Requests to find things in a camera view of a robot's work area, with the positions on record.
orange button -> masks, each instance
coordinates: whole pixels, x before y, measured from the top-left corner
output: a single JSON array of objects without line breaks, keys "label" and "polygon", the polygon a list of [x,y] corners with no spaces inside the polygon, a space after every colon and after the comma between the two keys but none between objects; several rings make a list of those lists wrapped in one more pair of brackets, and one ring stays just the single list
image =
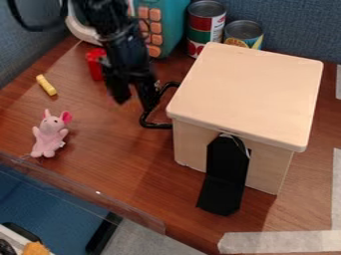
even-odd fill
[{"label": "orange button", "polygon": [[161,45],[163,43],[162,35],[152,35],[152,43],[155,45]]},{"label": "orange button", "polygon": [[150,11],[150,17],[153,21],[160,21],[162,17],[162,12],[160,9],[153,8]]},{"label": "orange button", "polygon": [[152,22],[151,30],[153,33],[160,34],[163,31],[163,25],[158,22]]},{"label": "orange button", "polygon": [[147,45],[147,47],[150,50],[150,56],[151,57],[157,58],[160,55],[161,49],[158,46]]},{"label": "orange button", "polygon": [[146,21],[144,21],[144,20],[139,21],[139,25],[140,25],[140,30],[141,31],[147,32],[149,30]]},{"label": "orange button", "polygon": [[139,18],[148,19],[149,10],[148,7],[139,7]]},{"label": "orange button", "polygon": [[147,44],[151,42],[151,34],[150,33],[144,32],[143,37],[145,38],[145,42]]}]

canned food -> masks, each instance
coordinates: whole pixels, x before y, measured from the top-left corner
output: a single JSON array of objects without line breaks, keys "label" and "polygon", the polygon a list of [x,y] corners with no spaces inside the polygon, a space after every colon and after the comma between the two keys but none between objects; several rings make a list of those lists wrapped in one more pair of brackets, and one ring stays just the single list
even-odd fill
[{"label": "canned food", "polygon": [[244,48],[260,50],[263,42],[263,31],[254,21],[237,20],[225,27],[224,43]]},{"label": "canned food", "polygon": [[203,0],[190,4],[188,11],[188,54],[194,58],[207,42],[222,41],[226,7],[215,1]]}]

desk surface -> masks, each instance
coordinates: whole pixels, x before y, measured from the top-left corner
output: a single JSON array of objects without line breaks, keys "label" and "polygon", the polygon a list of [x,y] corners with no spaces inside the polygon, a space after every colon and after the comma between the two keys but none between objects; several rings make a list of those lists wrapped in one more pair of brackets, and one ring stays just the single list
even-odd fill
[{"label": "desk surface", "polygon": [[[80,187],[99,190],[159,219],[168,236],[209,254],[217,253],[224,232],[330,229],[332,149],[341,146],[335,65],[325,66],[308,149],[294,156],[280,195],[246,188],[241,210],[222,217],[195,207],[204,174],[173,161],[171,131],[140,127],[137,99],[122,107],[108,103],[103,83],[92,81],[85,62],[91,46],[82,43],[64,55],[75,43],[68,38],[0,92],[1,152],[16,157],[30,152],[31,128],[40,122],[43,109],[55,115],[67,110],[74,116],[67,145],[55,158],[41,162],[45,172],[53,174],[36,174],[57,187],[118,209]],[[156,66],[162,82],[180,82],[192,63],[176,51]],[[35,75],[41,72],[57,88],[58,98],[48,97],[37,86]],[[153,119],[166,118],[170,97],[171,93]],[[34,175],[38,163],[30,160],[35,163],[25,170]]]}]

pig ear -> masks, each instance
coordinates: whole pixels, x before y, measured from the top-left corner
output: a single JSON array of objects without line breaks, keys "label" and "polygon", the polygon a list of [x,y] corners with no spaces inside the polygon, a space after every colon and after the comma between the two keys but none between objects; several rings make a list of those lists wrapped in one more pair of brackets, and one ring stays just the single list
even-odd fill
[{"label": "pig ear", "polygon": [[50,115],[51,115],[50,111],[48,109],[45,109],[44,114],[43,114],[43,119],[49,117]]},{"label": "pig ear", "polygon": [[62,112],[60,115],[60,119],[62,119],[63,122],[67,124],[72,120],[72,115],[69,112]]}]

black cloth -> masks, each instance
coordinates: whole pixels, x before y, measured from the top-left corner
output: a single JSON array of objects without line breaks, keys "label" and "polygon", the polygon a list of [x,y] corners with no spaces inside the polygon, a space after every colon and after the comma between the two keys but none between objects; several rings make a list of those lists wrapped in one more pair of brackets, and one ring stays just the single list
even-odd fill
[{"label": "black cloth", "polygon": [[206,178],[197,207],[227,216],[240,208],[249,158],[242,141],[219,136],[207,147]]}]

